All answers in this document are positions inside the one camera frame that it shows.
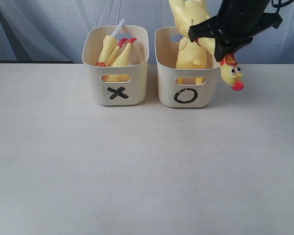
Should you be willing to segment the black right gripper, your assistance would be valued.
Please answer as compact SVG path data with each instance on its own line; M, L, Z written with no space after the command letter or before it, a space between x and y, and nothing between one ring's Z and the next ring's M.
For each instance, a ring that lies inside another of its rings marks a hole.
M266 13L268 0L224 0L215 17L189 27L191 42L199 38L214 38L214 58L220 62L228 53L236 53L247 41L262 31L277 29L279 13Z

